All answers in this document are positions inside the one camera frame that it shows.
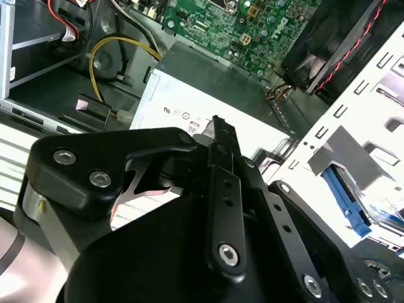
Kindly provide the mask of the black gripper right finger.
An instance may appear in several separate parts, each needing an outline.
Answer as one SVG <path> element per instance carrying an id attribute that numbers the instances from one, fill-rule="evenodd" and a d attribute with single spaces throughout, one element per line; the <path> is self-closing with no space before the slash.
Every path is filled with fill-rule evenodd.
<path id="1" fill-rule="evenodd" d="M 379 276 L 288 184 L 267 186 L 246 157 L 241 183 L 280 265 L 276 301 L 394 302 Z"/>

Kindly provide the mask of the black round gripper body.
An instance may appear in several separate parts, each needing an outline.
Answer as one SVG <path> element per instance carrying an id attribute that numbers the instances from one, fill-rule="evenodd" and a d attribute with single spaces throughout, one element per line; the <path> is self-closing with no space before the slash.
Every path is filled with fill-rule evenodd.
<path id="1" fill-rule="evenodd" d="M 91 244 L 72 267 L 66 302 L 303 302 L 268 232 L 244 215 L 246 278 L 221 282 L 205 261 L 206 208 L 177 198 Z"/>

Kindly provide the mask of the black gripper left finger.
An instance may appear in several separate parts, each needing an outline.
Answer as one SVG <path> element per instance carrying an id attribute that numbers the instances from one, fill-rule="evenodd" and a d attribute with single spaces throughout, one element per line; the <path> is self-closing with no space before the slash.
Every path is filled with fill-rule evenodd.
<path id="1" fill-rule="evenodd" d="M 177 198 L 206 208 L 205 261 L 220 278 L 246 274 L 241 158 L 235 129 L 213 117 L 202 144 L 179 128 L 43 138 L 30 152 L 27 210 L 67 268 L 91 244 Z"/>

